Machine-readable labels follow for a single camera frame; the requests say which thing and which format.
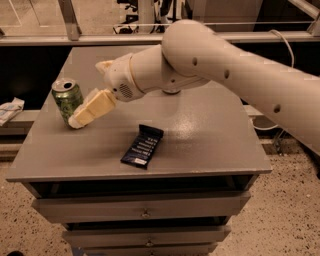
can lid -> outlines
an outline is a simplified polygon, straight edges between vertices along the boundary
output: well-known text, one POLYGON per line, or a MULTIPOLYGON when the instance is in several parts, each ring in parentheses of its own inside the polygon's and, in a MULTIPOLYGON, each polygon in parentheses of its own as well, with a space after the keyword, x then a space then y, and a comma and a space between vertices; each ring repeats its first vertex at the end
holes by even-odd
POLYGON ((52 90, 57 92, 70 91, 76 85, 76 81, 71 78, 61 78, 52 84, 52 90))

drawer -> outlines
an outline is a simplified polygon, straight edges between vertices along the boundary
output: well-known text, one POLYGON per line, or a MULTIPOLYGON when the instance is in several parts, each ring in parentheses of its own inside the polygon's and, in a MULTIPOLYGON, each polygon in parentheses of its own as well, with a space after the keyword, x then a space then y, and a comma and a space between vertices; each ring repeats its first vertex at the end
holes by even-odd
POLYGON ((207 256, 207 254, 213 252, 216 247, 216 244, 191 244, 181 246, 158 246, 153 248, 84 248, 84 251, 88 256, 182 256, 191 254, 207 256))
POLYGON ((191 226, 143 229, 69 231, 63 238, 73 247, 116 247, 221 242, 230 233, 227 226, 191 226))
POLYGON ((33 207, 52 223, 167 219, 238 214, 250 198, 244 192, 210 192, 37 199, 33 207))

cable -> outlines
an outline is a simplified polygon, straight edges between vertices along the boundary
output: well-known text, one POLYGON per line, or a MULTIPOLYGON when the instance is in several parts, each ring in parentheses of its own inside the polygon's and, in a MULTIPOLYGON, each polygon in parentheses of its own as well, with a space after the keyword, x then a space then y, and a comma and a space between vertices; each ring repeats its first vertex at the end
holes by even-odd
POLYGON ((278 37, 281 37, 282 40, 283 40, 283 41, 285 42, 285 44, 287 45, 288 50, 289 50, 290 55, 291 55, 291 67, 293 68, 295 59, 294 59, 294 54, 293 54, 293 51, 292 51, 292 49, 291 49, 291 46, 290 46, 288 40, 287 40, 278 30, 272 29, 272 30, 270 30, 270 32, 273 33, 273 34, 275 34, 275 35, 278 36, 278 37))
MULTIPOLYGON (((295 63, 295 58, 294 58, 294 54, 293 54, 292 48, 291 48, 288 40, 287 40, 287 39, 283 36, 283 34, 281 34, 281 32, 279 32, 278 30, 272 29, 272 30, 270 30, 270 32, 273 33, 273 34, 275 34, 276 36, 280 37, 280 38, 284 41, 284 43, 287 45, 288 50, 289 50, 289 53, 290 53, 290 55, 291 55, 291 67, 293 68, 293 67, 294 67, 294 63, 295 63)), ((253 120, 253 119, 252 119, 252 125, 253 125, 253 127, 254 127, 255 129, 260 130, 260 131, 269 131, 269 130, 272 130, 272 129, 275 129, 275 128, 278 127, 277 124, 274 125, 274 126, 272 126, 272 127, 268 127, 268 128, 256 127, 256 126, 254 125, 254 120, 253 120)))

gray cabinet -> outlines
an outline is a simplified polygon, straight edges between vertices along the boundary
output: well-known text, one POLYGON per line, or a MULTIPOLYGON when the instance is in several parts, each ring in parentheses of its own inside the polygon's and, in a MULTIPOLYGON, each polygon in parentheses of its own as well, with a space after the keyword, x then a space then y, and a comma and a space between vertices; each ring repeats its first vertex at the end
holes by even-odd
MULTIPOLYGON (((97 60, 145 48, 74 48, 64 74, 86 95, 104 88, 97 60)), ((120 103, 80 130, 65 126, 49 95, 7 179, 23 183, 39 214, 87 255, 206 255, 270 171, 240 100, 209 83, 120 103), (120 163, 139 124, 165 131, 148 169, 120 163)))

black dot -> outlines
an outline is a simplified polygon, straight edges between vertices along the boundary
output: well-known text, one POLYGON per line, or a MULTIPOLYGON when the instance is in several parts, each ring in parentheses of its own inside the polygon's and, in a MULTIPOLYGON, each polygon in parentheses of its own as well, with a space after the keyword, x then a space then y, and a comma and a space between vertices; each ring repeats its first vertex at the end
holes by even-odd
POLYGON ((63 85, 63 87, 65 89, 69 89, 69 88, 71 88, 71 86, 72 86, 72 83, 66 83, 66 84, 63 85))
POLYGON ((198 59, 196 57, 194 57, 192 59, 192 64, 193 64, 193 66, 197 66, 198 65, 198 59))
POLYGON ((279 113, 281 111, 281 106, 278 104, 274 107, 273 112, 274 113, 279 113))
POLYGON ((230 71, 229 71, 228 69, 226 69, 226 70, 224 71, 224 78, 225 78, 225 79, 228 79, 229 76, 230 76, 230 71))

